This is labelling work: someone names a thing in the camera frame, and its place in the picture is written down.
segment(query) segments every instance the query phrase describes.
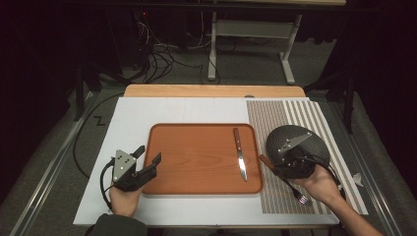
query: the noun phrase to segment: butter knife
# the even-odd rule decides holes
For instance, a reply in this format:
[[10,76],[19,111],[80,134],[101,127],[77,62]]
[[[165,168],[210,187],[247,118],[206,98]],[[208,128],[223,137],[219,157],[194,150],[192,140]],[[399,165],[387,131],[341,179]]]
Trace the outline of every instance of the butter knife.
[[233,128],[233,133],[234,133],[235,141],[236,141],[237,157],[238,157],[238,160],[239,160],[240,174],[242,175],[242,178],[245,181],[248,181],[248,176],[246,175],[245,161],[243,161],[242,146],[240,144],[239,129],[238,128]]

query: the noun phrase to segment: orange tray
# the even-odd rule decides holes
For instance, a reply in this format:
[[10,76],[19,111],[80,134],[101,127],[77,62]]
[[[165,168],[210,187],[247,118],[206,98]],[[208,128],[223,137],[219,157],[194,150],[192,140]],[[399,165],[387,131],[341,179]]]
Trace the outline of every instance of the orange tray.
[[[248,182],[242,178],[233,128],[239,129]],[[256,194],[263,186],[255,133],[248,124],[156,124],[145,166],[159,153],[157,176],[144,193]]]

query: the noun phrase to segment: white striped mat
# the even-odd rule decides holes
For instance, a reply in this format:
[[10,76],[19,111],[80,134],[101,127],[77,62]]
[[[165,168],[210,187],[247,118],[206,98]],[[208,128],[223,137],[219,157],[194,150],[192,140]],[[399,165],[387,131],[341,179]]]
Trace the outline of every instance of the white striped mat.
[[[358,213],[368,213],[317,102],[307,100],[248,100],[247,107],[249,122],[255,129],[260,154],[267,155],[265,142],[268,134],[279,126],[297,125],[313,131],[328,146],[331,156],[330,165],[346,191],[348,202]],[[312,206],[301,205],[293,197],[288,186],[274,176],[264,164],[262,164],[262,170],[265,181],[264,188],[261,191],[263,213],[330,213],[325,205],[316,202],[304,189],[295,186],[313,201]]]

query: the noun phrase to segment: white surface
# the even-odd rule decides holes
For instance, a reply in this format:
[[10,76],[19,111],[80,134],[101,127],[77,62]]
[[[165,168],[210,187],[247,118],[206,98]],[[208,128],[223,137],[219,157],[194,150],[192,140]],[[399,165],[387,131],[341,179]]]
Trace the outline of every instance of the white surface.
[[[245,102],[247,99],[251,98],[119,98],[74,224],[91,225],[100,215],[108,213],[99,191],[99,175],[116,149],[132,152],[146,145],[149,130],[157,123],[249,123]],[[138,159],[139,167],[143,161],[144,155]],[[110,182],[110,178],[111,170],[108,170],[104,179]],[[135,218],[148,226],[294,226],[338,223],[332,214],[263,214],[258,194],[142,195]]]

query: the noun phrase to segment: wooden board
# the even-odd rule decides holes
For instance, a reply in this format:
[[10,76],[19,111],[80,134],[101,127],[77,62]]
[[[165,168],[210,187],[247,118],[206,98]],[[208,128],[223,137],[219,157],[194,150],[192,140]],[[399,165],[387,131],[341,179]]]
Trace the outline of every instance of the wooden board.
[[306,97],[295,86],[129,85],[125,97]]
[[[240,133],[248,175],[241,174],[233,128]],[[153,195],[256,194],[263,186],[255,132],[248,124],[156,124],[149,132],[145,166],[159,153]]]

